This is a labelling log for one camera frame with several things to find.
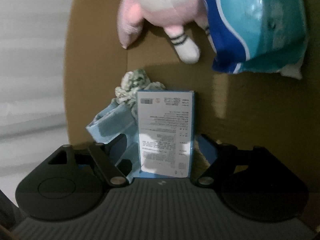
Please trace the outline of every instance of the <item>barcode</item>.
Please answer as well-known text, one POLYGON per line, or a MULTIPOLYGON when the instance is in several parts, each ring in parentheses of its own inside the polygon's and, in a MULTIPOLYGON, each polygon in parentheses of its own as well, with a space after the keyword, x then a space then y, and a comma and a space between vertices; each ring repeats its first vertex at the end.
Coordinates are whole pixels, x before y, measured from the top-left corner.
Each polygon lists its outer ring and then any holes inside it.
POLYGON ((179 167, 179 170, 185 170, 187 167, 187 164, 186 163, 179 163, 178 167, 179 167))
POLYGON ((152 98, 141 98, 140 103, 152 105, 152 101, 153 101, 152 98))

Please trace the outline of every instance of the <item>blue plastic package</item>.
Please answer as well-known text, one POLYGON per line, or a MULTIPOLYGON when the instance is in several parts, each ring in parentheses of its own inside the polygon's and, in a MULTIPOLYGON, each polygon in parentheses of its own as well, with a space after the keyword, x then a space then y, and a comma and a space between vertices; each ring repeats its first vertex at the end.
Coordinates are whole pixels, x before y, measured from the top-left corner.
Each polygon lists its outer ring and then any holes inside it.
POLYGON ((301 79, 308 33, 303 0, 205 0, 217 50, 213 70, 301 79))

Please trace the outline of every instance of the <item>stuffed animal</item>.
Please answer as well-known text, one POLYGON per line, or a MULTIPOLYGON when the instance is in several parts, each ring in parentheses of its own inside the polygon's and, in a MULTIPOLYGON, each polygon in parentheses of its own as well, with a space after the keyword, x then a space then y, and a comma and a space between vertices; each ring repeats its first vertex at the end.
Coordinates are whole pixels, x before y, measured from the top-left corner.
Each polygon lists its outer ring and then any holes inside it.
POLYGON ((140 35, 144 19, 164 29, 179 58, 187 64, 199 60, 200 50, 185 34, 184 24, 195 21, 206 32, 214 49, 204 0, 122 0, 118 12, 118 35, 125 49, 140 35))

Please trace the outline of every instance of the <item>small box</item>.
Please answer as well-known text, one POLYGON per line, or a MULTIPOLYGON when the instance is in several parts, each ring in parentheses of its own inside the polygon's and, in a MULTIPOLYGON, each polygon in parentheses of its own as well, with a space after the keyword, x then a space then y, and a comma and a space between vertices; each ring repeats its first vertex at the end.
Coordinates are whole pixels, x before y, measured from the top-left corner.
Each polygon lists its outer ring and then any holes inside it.
POLYGON ((141 171, 190 176, 193 150, 193 91, 138 91, 141 171))

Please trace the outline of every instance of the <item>white curtain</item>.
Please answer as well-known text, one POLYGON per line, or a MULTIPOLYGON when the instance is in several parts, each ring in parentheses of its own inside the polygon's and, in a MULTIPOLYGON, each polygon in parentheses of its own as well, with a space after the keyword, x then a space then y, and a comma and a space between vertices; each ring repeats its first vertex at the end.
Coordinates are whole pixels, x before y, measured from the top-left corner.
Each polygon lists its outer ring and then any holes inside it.
POLYGON ((72 0, 0 0, 0 189, 68 143, 63 52, 72 0))

